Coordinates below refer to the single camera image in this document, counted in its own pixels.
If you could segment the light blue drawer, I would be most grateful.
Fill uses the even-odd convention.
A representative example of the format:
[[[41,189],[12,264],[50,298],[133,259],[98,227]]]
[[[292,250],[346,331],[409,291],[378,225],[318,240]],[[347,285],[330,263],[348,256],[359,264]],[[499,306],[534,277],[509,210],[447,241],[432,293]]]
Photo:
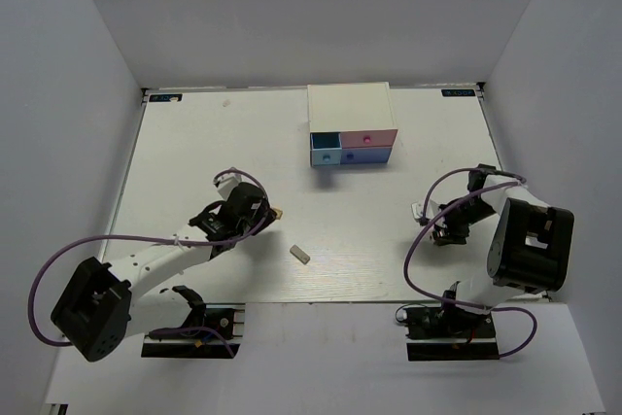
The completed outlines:
[[[312,167],[339,165],[342,145],[339,132],[310,134],[310,164]]]

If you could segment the pink drawer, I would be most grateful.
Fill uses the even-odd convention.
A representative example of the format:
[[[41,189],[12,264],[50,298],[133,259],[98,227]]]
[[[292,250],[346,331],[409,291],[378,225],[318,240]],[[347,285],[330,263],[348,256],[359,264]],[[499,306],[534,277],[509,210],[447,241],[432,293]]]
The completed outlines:
[[[392,147],[397,137],[397,130],[357,130],[340,133],[343,149]]]

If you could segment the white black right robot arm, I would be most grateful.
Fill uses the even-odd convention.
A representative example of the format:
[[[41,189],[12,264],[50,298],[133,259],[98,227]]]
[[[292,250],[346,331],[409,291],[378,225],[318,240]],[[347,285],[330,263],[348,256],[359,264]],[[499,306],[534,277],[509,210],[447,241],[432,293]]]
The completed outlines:
[[[494,215],[499,223],[486,269],[444,293],[455,302],[438,312],[440,327],[459,336],[497,305],[519,294],[556,292],[567,277],[574,214],[533,196],[517,174],[480,164],[467,168],[474,195],[433,224],[436,246],[464,245],[470,227]]]

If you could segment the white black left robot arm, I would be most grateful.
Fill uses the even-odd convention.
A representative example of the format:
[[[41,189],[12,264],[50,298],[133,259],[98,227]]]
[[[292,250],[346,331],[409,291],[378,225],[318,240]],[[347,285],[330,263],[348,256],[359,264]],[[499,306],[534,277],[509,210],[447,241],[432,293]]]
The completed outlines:
[[[139,253],[109,262],[83,260],[52,310],[52,322],[91,363],[136,334],[214,343],[233,357],[233,310],[209,308],[190,287],[167,282],[234,249],[281,216],[262,189],[241,182],[171,237],[152,240]]]

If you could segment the grey white eraser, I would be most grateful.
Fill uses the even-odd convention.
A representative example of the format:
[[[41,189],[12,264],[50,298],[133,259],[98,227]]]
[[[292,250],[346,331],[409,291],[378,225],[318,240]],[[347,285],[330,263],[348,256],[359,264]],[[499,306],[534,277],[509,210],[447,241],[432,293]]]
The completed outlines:
[[[307,264],[311,260],[311,257],[297,245],[290,247],[290,253],[302,264]]]

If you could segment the lavender blue drawer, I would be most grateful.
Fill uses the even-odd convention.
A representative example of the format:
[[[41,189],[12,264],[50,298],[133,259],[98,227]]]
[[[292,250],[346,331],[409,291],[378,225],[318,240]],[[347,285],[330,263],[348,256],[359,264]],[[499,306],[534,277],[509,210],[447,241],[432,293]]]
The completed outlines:
[[[343,149],[340,164],[386,164],[391,152],[391,147]]]

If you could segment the left blue label sticker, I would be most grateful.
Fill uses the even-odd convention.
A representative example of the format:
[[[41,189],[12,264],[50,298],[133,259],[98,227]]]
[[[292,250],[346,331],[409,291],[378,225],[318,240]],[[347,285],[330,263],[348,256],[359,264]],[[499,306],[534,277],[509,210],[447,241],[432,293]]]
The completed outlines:
[[[156,103],[180,102],[182,99],[182,93],[160,93],[149,95],[149,102]]]

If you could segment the blue label sticker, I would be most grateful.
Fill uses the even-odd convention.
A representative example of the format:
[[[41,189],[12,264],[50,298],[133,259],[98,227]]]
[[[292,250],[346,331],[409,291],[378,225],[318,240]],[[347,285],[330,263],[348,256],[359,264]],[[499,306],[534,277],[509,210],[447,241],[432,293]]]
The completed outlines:
[[[182,99],[182,93],[160,93],[149,95],[149,102],[156,103],[180,102]]]
[[[443,88],[441,90],[443,97],[475,97],[476,92],[473,89],[466,88]]]

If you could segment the white drawer cabinet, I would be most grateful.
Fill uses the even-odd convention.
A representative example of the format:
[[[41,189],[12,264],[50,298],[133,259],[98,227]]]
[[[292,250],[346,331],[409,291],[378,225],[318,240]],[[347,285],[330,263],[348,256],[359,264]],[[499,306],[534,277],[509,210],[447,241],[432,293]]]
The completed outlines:
[[[397,128],[387,82],[309,85],[307,97],[312,133]]]

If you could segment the right blue label sticker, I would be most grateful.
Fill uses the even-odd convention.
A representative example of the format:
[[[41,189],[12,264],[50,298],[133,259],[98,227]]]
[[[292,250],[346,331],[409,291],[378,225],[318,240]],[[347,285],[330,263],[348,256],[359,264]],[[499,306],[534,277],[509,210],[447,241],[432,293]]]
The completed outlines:
[[[466,88],[443,88],[441,90],[443,97],[475,97],[476,92],[473,89]]]

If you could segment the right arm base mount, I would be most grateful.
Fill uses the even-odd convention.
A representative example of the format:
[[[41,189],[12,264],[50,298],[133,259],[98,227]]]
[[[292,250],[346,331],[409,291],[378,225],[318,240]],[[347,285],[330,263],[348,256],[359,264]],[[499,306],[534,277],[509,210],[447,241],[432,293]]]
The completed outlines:
[[[437,306],[403,305],[395,313],[396,323],[406,327],[407,357],[411,362],[458,362],[497,360],[500,357],[490,310],[504,301],[501,287],[489,284],[474,288],[457,282],[443,298],[484,305],[464,309],[442,302]]]

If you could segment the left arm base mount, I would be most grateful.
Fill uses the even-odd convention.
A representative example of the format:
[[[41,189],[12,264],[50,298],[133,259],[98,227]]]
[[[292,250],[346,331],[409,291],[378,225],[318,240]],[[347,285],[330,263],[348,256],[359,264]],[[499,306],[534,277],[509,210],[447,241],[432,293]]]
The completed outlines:
[[[241,346],[244,304],[195,306],[175,332],[144,337],[141,357],[169,360],[230,360]]]

